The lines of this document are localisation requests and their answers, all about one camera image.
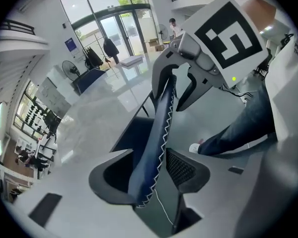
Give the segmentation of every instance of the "white table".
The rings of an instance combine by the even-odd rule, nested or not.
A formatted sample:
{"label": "white table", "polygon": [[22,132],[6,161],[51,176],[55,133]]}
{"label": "white table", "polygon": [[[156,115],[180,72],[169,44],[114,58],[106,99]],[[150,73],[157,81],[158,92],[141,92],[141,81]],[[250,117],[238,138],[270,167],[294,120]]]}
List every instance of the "white table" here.
{"label": "white table", "polygon": [[152,66],[160,52],[130,67],[116,65],[71,106],[57,129],[62,163],[109,153],[151,93]]}

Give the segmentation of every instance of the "person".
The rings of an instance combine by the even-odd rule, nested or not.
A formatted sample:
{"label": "person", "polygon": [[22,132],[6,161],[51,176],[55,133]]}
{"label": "person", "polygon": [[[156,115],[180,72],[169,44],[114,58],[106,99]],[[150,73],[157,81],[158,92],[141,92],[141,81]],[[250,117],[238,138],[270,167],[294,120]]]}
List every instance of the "person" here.
{"label": "person", "polygon": [[34,165],[39,171],[42,171],[44,168],[47,168],[49,165],[45,165],[48,161],[37,159],[34,156],[33,152],[28,152],[26,150],[21,150],[20,146],[17,146],[16,151],[18,153],[18,157],[15,159],[15,162],[19,164],[19,159],[25,165]]}
{"label": "person", "polygon": [[[273,23],[275,0],[249,0],[242,5],[259,31]],[[194,143],[189,151],[217,155],[276,132],[282,141],[298,134],[298,34],[270,63],[269,73],[239,117],[219,134]]]}
{"label": "person", "polygon": [[182,31],[181,27],[177,25],[174,18],[169,19],[169,23],[174,37],[178,37],[179,33]]}

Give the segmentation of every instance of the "shoe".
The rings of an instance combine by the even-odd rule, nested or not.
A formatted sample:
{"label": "shoe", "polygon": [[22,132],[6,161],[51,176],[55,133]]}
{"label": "shoe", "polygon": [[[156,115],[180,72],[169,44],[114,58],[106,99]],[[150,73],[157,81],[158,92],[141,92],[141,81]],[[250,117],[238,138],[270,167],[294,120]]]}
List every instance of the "shoe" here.
{"label": "shoe", "polygon": [[194,143],[190,145],[189,152],[190,153],[198,153],[200,144]]}

